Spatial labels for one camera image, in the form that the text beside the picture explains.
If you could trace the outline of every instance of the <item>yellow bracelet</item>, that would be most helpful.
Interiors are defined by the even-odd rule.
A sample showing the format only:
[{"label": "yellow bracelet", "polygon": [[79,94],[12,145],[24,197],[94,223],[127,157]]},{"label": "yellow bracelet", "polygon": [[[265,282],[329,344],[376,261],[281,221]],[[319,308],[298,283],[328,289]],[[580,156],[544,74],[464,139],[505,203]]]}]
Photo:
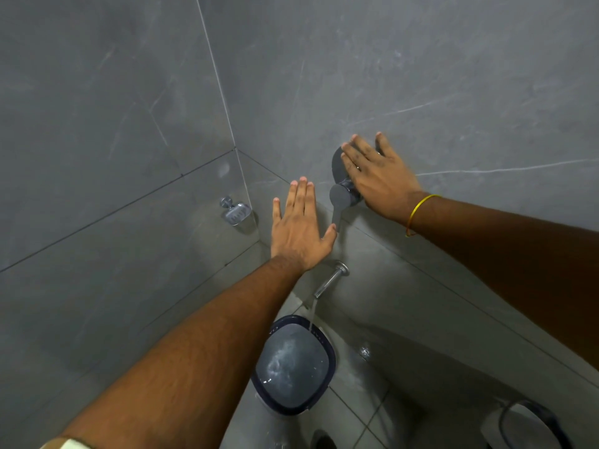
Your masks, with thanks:
[{"label": "yellow bracelet", "polygon": [[410,233],[410,224],[412,223],[412,218],[414,217],[414,214],[416,213],[416,210],[418,208],[420,208],[420,205],[423,204],[424,202],[426,202],[429,198],[431,197],[440,197],[440,195],[437,194],[430,194],[427,195],[426,197],[424,197],[422,200],[420,200],[420,203],[418,203],[416,205],[416,207],[414,208],[414,211],[412,211],[412,214],[410,214],[410,218],[408,219],[408,223],[406,225],[406,238],[409,238],[411,236],[414,236],[414,234]]}]

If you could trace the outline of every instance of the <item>faucet spout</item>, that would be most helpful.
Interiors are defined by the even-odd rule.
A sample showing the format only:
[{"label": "faucet spout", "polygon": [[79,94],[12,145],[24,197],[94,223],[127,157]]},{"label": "faucet spout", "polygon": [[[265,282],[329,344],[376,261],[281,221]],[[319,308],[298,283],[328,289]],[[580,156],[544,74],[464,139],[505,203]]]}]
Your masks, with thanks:
[{"label": "faucet spout", "polygon": [[333,283],[335,283],[341,276],[347,275],[349,275],[349,268],[345,265],[345,263],[337,260],[335,262],[335,271],[333,272],[333,275],[325,280],[325,282],[314,292],[314,299],[318,299],[320,295],[323,294],[328,287],[333,285]]}]

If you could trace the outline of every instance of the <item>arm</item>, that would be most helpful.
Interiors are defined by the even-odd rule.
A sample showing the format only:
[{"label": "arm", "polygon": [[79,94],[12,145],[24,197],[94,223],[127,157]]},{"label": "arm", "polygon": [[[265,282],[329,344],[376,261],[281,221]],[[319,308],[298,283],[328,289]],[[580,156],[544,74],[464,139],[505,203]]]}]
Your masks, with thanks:
[{"label": "arm", "polygon": [[217,448],[281,305],[332,248],[314,185],[273,202],[271,260],[179,324],[65,429],[97,448]]},{"label": "arm", "polygon": [[[368,206],[405,226],[429,194],[385,136],[376,141],[383,156],[354,136],[359,151],[345,143],[344,164]],[[439,197],[410,228],[599,369],[599,233]]]}]

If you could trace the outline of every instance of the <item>running water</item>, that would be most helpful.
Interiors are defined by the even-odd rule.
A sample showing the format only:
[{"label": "running water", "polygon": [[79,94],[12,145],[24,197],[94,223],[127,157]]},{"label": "running water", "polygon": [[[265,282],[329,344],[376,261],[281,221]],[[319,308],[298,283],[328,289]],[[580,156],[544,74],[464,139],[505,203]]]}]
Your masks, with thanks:
[{"label": "running water", "polygon": [[314,321],[314,312],[316,312],[316,304],[318,304],[318,299],[315,299],[312,303],[312,308],[310,309],[310,315],[308,315],[308,320],[310,320],[310,326],[308,326],[308,332],[312,332],[312,322]]}]

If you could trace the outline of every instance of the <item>hand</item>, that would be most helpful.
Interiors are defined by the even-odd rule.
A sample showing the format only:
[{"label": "hand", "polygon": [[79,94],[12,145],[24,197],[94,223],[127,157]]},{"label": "hand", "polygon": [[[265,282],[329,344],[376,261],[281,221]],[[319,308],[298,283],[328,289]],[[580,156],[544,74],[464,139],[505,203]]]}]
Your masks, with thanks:
[{"label": "hand", "polygon": [[283,218],[280,200],[273,200],[271,258],[285,257],[304,273],[331,253],[336,238],[335,225],[331,224],[320,239],[314,183],[307,182],[305,176],[299,179],[299,185],[297,181],[291,182]]},{"label": "hand", "polygon": [[362,137],[353,135],[352,143],[358,149],[342,144],[341,159],[368,207],[405,226],[414,207],[428,193],[393,151],[385,135],[378,132],[376,142],[382,156]]}]

